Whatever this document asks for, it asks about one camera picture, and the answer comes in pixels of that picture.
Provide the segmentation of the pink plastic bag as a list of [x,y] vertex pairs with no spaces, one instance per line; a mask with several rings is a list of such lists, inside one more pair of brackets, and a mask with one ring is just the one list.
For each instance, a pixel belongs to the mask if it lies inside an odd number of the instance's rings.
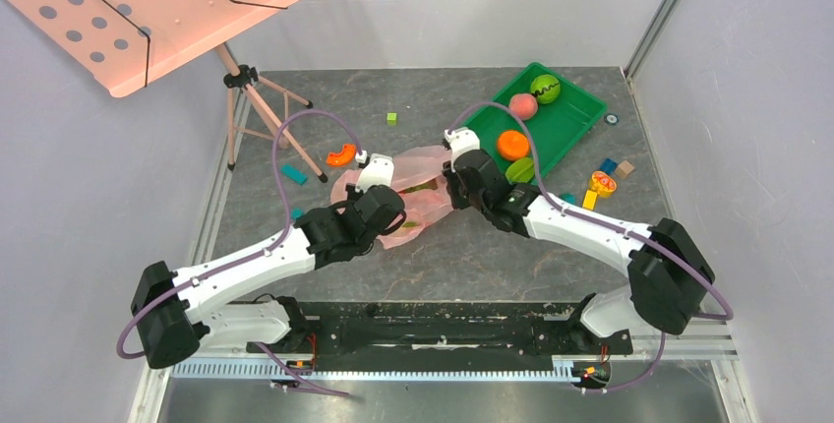
[[441,146],[413,148],[392,158],[390,187],[403,199],[406,219],[396,231],[379,237],[385,249],[414,240],[452,212],[447,181],[442,174],[447,161],[450,152]]

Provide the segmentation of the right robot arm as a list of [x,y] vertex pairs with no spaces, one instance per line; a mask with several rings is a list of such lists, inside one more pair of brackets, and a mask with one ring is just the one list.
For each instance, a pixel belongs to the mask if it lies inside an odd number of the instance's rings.
[[611,218],[572,205],[530,183],[511,183],[482,150],[443,165],[452,205],[473,208],[498,230],[566,246],[598,260],[628,280],[592,293],[572,314],[570,344],[592,352],[608,337],[635,326],[680,335],[696,316],[715,274],[686,229]]

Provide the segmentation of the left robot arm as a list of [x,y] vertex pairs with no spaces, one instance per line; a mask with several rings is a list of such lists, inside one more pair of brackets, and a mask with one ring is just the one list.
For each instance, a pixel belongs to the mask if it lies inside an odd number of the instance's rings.
[[309,326],[287,301],[242,304],[241,296],[273,282],[367,254],[406,219],[392,188],[373,186],[329,207],[314,208],[259,243],[201,265],[171,270],[158,261],[142,272],[132,319],[117,340],[124,359],[143,357],[163,369],[212,345],[262,342],[297,351]]

